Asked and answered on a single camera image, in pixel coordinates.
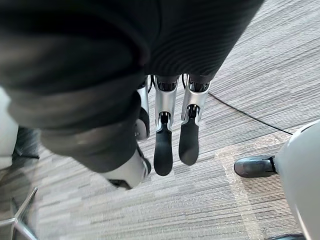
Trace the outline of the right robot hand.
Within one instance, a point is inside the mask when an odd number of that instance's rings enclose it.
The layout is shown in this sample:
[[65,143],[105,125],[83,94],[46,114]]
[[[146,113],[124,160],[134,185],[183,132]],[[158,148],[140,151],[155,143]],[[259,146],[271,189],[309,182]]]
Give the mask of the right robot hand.
[[117,187],[172,170],[179,77],[188,75],[178,154],[199,155],[210,83],[261,0],[3,0],[0,85],[8,112],[52,152]]

